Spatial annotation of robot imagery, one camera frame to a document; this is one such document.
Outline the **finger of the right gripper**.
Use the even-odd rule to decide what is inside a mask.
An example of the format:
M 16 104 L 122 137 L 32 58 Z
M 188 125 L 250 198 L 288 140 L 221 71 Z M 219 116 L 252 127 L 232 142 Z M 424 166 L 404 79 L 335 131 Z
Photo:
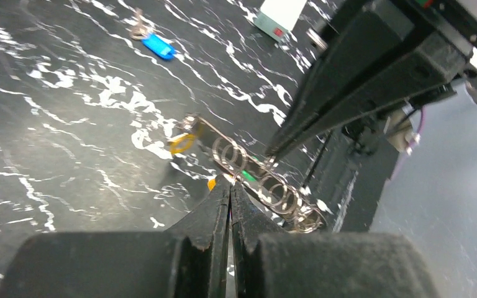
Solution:
M 351 104 L 354 104 L 356 102 L 361 104 L 363 102 L 363 99 L 361 98 L 362 94 L 363 94 L 363 90 L 360 86 L 354 92 L 350 93 L 350 95 L 348 97 L 349 102 Z M 360 119 L 362 117 L 365 117 L 365 116 L 367 116 L 367 115 L 362 115 L 361 114 L 361 109 L 360 109 L 360 115 L 356 119 L 353 119 L 353 120 L 347 122 L 346 124 L 348 124 L 350 122 L 353 122 L 354 120 Z M 302 143 L 306 142 L 308 139 L 312 138 L 313 136 L 315 136 L 315 135 L 317 135 L 321 132 L 327 131 L 327 130 L 317 130 L 317 129 L 315 129 L 315 130 L 312 130 L 310 132 L 309 131 L 300 132 L 299 134 L 295 134 L 293 136 L 283 136 L 283 135 L 278 134 L 278 131 L 277 131 L 275 133 L 275 135 L 273 136 L 273 138 L 271 139 L 271 141 L 269 142 L 269 144 L 267 145 L 265 153 L 269 157 L 275 158 L 277 160 L 281 159 L 284 156 L 286 156 L 290 151 L 292 151 L 296 147 L 300 146 Z

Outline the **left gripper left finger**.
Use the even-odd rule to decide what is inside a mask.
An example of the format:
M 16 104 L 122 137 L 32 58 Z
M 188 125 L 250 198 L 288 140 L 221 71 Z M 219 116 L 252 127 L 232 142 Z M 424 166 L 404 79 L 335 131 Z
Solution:
M 160 232 L 56 232 L 27 239 L 0 297 L 225 297 L 231 183 Z

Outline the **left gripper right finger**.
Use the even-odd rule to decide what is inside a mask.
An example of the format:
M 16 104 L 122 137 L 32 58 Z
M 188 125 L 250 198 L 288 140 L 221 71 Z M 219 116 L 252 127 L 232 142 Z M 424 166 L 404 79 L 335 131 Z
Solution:
M 230 188 L 239 297 L 438 297 L 418 250 L 389 233 L 290 233 Z

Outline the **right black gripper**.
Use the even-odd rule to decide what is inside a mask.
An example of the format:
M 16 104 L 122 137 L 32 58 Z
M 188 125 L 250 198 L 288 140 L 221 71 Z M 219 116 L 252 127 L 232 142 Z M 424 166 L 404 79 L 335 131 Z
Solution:
M 477 17 L 459 1 L 345 1 L 335 35 L 301 82 L 278 134 L 327 130 L 360 115 L 447 97 L 463 79 L 477 97 Z M 361 104 L 350 93 L 362 88 Z

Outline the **silver metal keyring plate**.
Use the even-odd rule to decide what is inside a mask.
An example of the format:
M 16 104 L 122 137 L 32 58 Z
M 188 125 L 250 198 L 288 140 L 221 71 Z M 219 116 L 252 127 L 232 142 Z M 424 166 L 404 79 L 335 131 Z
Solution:
M 240 183 L 253 199 L 283 219 L 285 229 L 309 233 L 326 224 L 319 207 L 312 204 L 297 188 L 288 184 L 281 175 L 275 173 L 272 161 L 258 160 L 234 139 L 223 134 L 197 114 L 187 114 L 176 128 L 179 134 L 196 135 L 193 145 L 197 145 L 208 155 L 224 173 L 228 174 L 233 183 Z M 243 170 L 254 176 L 256 181 L 245 180 L 242 176 Z

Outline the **orange key tag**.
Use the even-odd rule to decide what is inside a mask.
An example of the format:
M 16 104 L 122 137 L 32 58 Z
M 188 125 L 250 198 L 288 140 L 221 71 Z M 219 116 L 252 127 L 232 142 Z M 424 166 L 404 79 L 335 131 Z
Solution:
M 208 182 L 207 182 L 208 190 L 212 191 L 215 186 L 216 186 L 216 178 L 212 178 L 212 179 L 208 180 Z

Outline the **green key tag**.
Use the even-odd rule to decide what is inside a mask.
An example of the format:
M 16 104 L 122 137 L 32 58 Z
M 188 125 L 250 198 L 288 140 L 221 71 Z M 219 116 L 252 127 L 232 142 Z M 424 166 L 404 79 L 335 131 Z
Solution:
M 243 170 L 242 171 L 242 176 L 247 181 L 256 181 L 255 177 L 252 176 L 248 171 Z

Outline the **yellow key tag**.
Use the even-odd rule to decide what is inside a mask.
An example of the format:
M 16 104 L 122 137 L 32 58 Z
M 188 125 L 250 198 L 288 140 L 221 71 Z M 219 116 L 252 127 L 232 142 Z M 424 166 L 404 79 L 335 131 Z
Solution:
M 172 155 L 183 153 L 188 150 L 197 136 L 191 133 L 181 133 L 168 140 L 169 152 Z

